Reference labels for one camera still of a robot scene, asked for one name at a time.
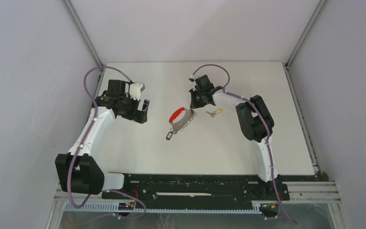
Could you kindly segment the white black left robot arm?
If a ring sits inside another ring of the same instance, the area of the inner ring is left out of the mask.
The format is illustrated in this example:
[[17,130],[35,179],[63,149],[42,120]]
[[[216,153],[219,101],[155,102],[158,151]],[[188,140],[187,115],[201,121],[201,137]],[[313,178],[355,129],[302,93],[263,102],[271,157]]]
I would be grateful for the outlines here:
[[140,124],[147,122],[149,100],[141,93],[145,85],[141,82],[109,80],[107,90],[95,98],[88,121],[75,144],[66,154],[58,154],[55,166],[62,191],[98,195],[113,189],[119,198],[127,198],[132,186],[124,181],[124,174],[106,172],[95,161],[105,134],[117,117]]

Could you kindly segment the red-handled metal key holder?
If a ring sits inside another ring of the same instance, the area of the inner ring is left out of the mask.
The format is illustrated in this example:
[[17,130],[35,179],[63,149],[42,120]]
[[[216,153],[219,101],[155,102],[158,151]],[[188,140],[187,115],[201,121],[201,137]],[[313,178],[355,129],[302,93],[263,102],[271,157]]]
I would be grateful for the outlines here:
[[182,131],[196,116],[197,113],[193,109],[178,108],[168,120],[168,123],[171,125],[168,135],[175,135]]

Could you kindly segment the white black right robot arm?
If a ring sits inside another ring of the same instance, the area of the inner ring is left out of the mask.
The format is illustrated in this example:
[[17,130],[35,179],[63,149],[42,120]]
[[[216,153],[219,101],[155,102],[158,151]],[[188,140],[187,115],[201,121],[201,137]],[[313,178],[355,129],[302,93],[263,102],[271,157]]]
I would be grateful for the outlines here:
[[263,98],[259,95],[245,98],[225,91],[222,86],[215,87],[207,75],[192,75],[189,80],[193,83],[190,89],[192,109],[211,104],[236,111],[242,134],[251,141],[256,151],[258,177],[264,182],[258,186],[258,193],[263,199],[271,199],[277,194],[277,187],[272,181],[279,173],[274,166],[271,147],[275,124]]

